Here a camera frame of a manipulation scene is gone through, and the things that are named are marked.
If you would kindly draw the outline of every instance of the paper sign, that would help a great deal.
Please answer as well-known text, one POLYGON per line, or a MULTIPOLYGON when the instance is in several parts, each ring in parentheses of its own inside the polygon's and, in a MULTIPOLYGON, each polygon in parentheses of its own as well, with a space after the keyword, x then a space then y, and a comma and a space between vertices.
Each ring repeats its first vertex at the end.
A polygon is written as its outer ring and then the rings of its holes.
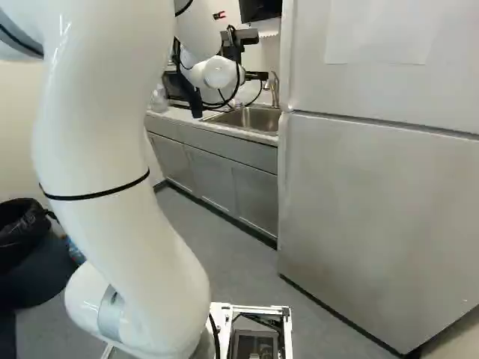
POLYGON ((426 64, 448 1, 332 0, 325 62, 426 64))

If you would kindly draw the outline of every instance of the gray carpet floor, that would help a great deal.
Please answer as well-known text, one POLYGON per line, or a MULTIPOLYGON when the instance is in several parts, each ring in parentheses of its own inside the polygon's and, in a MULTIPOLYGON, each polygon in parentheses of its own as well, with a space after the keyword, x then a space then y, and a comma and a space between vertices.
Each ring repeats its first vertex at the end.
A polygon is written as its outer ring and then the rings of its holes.
MULTIPOLYGON (((214 301, 292 307, 296 359, 395 358, 278 277, 273 249, 170 188, 157 198, 206 269, 214 301)), ((19 313, 16 335, 19 359, 100 359, 105 348, 70 321, 61 295, 19 313)))

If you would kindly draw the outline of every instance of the gray cabinet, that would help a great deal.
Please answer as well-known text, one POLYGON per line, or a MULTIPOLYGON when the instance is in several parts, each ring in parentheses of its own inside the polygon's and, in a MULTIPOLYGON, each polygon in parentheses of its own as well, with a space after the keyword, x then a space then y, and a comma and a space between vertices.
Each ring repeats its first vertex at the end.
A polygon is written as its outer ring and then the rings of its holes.
POLYGON ((237 216, 271 236, 278 236, 278 178, 249 166, 235 164, 233 177, 237 216))
POLYGON ((145 124, 165 178, 276 239, 275 147, 159 117, 147 118, 145 124))
POLYGON ((168 138, 149 134, 163 175, 189 192, 195 189, 185 145, 168 138))
POLYGON ((234 215, 233 162, 190 146, 186 146, 186 152, 195 178, 195 195, 234 215))

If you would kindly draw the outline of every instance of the faucet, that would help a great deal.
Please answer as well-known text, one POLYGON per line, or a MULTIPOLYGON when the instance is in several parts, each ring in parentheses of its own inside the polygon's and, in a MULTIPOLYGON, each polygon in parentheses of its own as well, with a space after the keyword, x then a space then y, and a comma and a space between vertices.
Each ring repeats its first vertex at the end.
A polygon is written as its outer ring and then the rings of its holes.
POLYGON ((275 71, 271 71, 273 75, 272 79, 268 79, 265 84, 265 90, 268 88, 271 90, 272 95, 272 107, 279 108, 279 77, 275 71))

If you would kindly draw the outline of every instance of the baseboard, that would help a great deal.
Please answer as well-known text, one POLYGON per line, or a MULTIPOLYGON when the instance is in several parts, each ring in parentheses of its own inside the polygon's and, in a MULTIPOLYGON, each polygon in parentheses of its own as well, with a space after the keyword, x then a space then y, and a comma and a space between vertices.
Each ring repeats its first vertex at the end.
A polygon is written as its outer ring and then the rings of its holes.
POLYGON ((275 251, 278 250, 278 244, 274 239, 271 239, 267 235, 262 234, 261 232, 255 230, 254 228, 251 228, 247 224, 244 224, 241 221, 230 217, 226 213, 223 213, 221 210, 214 207, 212 204, 209 204, 209 203, 193 196, 191 193, 185 191, 184 189, 175 185, 173 182, 168 181, 167 179, 165 179, 165 180, 161 181, 160 183, 158 183, 157 185, 155 185, 153 187, 153 190, 155 191, 155 193, 157 193, 158 191, 161 191, 163 188, 166 188, 166 187, 174 189, 179 194, 187 197, 189 200, 192 200, 193 202, 195 202, 199 206, 202 206, 203 208, 208 209, 210 212, 212 212, 215 215, 223 218, 225 221, 231 223, 232 225, 234 225, 238 229, 242 230, 243 232, 249 234, 250 236, 255 237, 258 241, 264 243, 265 245, 274 249, 275 251))
POLYGON ((374 342, 375 344, 377 344, 378 346, 380 346, 381 348, 387 350, 388 352, 390 352, 391 354, 395 355, 396 357, 398 358, 408 358, 408 359, 418 359, 420 358, 421 356, 417 357, 417 356, 414 356, 416 355, 415 351, 412 351, 411 353, 407 354, 407 355, 403 355, 401 353, 399 353, 396 349, 394 349, 392 346, 389 346, 388 344, 384 343, 382 340, 376 338, 374 335, 372 335, 371 333, 369 333, 368 331, 366 331, 365 329, 363 329, 362 327, 360 327, 359 325, 357 325, 356 323, 352 322, 351 320, 349 320, 347 317, 343 316, 342 314, 340 314, 339 312, 337 312, 336 310, 334 310, 333 308, 331 308, 329 305, 327 305, 326 303, 324 303, 323 301, 321 301, 320 299, 316 298, 314 295, 312 295, 310 292, 308 292, 307 290, 303 289, 302 287, 300 287, 298 284, 294 283, 290 278, 286 277, 285 275, 283 274, 280 274, 279 277, 284 280, 286 283, 290 284, 294 289, 296 289, 298 292, 302 293, 303 295, 305 295, 306 297, 308 297, 309 299, 311 299, 314 303, 316 303, 317 305, 319 305, 320 307, 322 307, 324 310, 326 310, 327 312, 329 312, 330 314, 332 314, 335 318, 341 320, 344 324, 346 324, 348 327, 351 327, 352 329, 354 329, 355 331, 359 332, 360 334, 362 334, 363 336, 367 337, 370 341, 374 342))
POLYGON ((166 179, 155 184, 153 186, 153 191, 157 193, 158 191, 161 191, 164 187, 168 187, 168 181, 166 179))

